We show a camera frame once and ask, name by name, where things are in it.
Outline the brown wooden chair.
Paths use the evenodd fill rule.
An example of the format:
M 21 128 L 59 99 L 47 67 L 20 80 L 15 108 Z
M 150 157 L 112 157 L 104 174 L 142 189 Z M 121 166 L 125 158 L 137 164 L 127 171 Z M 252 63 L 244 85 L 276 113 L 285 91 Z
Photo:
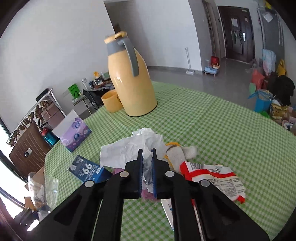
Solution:
M 50 149 L 33 122 L 17 140 L 9 157 L 17 170 L 28 178 L 29 173 L 36 173 L 44 167 L 45 157 Z

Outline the white milk carton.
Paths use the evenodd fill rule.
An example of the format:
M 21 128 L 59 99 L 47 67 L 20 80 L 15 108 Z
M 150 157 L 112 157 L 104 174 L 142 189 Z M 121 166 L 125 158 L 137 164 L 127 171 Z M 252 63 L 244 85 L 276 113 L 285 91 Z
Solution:
M 162 207 L 163 207 L 164 212 L 166 214 L 166 217 L 169 221 L 171 229 L 173 230 L 174 224 L 173 224 L 173 212 L 172 212 L 171 199 L 162 199 L 161 204 L 162 204 Z

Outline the dark blue carton box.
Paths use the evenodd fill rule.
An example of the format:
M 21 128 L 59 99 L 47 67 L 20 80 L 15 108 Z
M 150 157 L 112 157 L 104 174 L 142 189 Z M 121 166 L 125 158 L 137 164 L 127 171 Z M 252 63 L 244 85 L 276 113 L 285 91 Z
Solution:
M 68 170 L 83 183 L 86 181 L 100 183 L 112 177 L 112 173 L 106 168 L 100 167 L 97 163 L 80 155 L 75 157 Z

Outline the clear plastic clamshell container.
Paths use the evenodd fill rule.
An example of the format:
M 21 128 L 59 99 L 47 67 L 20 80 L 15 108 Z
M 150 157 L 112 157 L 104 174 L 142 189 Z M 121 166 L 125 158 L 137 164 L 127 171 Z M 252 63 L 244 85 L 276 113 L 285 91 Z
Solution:
M 58 179 L 49 175 L 45 176 L 45 205 L 37 210 L 39 222 L 44 220 L 57 206 Z

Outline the purple tissue pack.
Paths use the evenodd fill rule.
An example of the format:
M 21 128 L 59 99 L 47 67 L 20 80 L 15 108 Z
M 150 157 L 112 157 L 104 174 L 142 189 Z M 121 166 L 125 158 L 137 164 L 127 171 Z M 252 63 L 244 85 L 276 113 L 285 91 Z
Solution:
M 74 152 L 92 133 L 89 126 L 78 116 L 74 109 L 62 119 L 52 132 L 70 152 Z

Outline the red white snack wrapper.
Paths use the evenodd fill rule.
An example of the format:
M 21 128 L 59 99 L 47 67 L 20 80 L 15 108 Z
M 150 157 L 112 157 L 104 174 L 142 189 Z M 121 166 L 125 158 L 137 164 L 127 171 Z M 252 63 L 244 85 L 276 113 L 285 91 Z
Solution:
M 182 162 L 180 171 L 186 180 L 200 182 L 208 180 L 232 201 L 245 202 L 246 188 L 231 168 L 223 165 L 206 165 Z

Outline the yellow thermos jug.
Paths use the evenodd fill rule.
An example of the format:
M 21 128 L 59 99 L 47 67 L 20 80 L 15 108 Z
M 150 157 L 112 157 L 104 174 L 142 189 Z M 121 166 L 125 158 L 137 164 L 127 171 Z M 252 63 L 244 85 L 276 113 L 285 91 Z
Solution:
M 128 116 L 151 113 L 158 105 L 147 65 L 135 49 L 127 32 L 104 40 L 108 54 L 108 72 Z

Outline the black router box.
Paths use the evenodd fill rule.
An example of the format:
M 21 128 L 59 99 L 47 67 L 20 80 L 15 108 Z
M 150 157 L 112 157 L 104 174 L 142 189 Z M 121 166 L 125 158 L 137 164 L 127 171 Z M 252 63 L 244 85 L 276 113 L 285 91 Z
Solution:
M 49 92 L 49 89 L 46 88 L 44 91 L 42 91 L 37 97 L 36 102 L 40 101 L 47 93 Z

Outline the green checkered tablecloth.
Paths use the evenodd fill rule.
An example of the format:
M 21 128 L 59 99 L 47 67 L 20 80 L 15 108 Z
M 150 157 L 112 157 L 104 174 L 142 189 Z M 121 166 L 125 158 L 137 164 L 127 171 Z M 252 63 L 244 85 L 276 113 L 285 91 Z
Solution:
M 45 174 L 58 180 L 58 203 L 81 184 L 68 170 L 77 155 L 98 163 L 103 145 L 151 128 L 166 143 L 195 146 L 196 163 L 230 167 L 246 188 L 240 208 L 275 238 L 295 209 L 295 136 L 224 99 L 171 84 L 153 86 L 158 101 L 153 112 L 134 118 L 102 107 L 86 119 L 91 135 L 74 152 L 61 143 L 48 152 Z

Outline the white tissue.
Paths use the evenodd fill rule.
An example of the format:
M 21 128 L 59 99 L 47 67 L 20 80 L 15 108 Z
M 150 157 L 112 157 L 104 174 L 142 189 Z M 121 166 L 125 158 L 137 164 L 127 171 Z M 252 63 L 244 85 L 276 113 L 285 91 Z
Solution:
M 100 167 L 124 169 L 129 161 L 138 156 L 142 149 L 143 157 L 143 189 L 153 192 L 152 187 L 152 149 L 156 150 L 158 159 L 164 160 L 167 151 L 163 136 L 155 133 L 151 128 L 140 128 L 128 138 L 122 138 L 114 143 L 104 145 L 100 150 Z

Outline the white knit glove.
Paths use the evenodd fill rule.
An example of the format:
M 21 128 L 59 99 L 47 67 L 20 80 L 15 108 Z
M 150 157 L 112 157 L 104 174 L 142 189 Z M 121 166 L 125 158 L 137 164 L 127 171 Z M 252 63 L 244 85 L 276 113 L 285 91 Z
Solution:
M 177 142 L 166 144 L 165 158 L 168 161 L 170 168 L 177 173 L 180 173 L 180 166 L 183 162 L 196 158 L 198 154 L 197 148 L 194 146 L 183 147 Z

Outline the purple cloth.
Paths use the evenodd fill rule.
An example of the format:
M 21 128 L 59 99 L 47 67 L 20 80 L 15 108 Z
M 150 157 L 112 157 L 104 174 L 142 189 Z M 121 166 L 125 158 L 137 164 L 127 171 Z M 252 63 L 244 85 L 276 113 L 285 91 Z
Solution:
M 115 169 L 113 169 L 112 174 L 115 175 L 115 174 L 117 174 L 117 173 L 119 173 L 121 171 L 123 171 L 122 168 L 115 168 Z M 142 182 L 142 194 L 141 194 L 141 197 L 144 200 L 159 202 L 159 200 L 154 197 L 154 194 L 152 192 L 149 192 L 148 186 L 146 185 L 146 183 L 144 181 Z

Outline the grey refrigerator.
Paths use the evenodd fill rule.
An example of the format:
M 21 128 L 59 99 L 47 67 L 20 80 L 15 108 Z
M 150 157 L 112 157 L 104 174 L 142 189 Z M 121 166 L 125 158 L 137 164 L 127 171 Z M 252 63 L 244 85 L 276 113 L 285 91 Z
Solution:
M 263 49 L 274 51 L 278 60 L 285 58 L 285 46 L 282 24 L 278 13 L 268 8 L 265 1 L 258 2 L 258 15 L 260 19 Z

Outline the cardboard box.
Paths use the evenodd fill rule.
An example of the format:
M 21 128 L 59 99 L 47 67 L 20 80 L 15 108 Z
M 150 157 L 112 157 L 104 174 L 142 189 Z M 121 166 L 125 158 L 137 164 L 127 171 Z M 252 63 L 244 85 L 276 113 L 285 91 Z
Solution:
M 28 190 L 27 196 L 24 197 L 25 208 L 38 210 L 45 205 L 44 167 L 36 173 L 28 174 L 28 182 L 25 188 Z

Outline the blue vacuum cleaner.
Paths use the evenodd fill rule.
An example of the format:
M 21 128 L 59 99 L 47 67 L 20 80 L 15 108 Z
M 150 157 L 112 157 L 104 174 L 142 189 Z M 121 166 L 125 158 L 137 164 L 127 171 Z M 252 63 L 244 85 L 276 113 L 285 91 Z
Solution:
M 47 127 L 44 127 L 41 132 L 43 138 L 45 141 L 49 144 L 50 147 L 53 147 L 60 139 L 53 134 L 53 132 L 48 129 Z

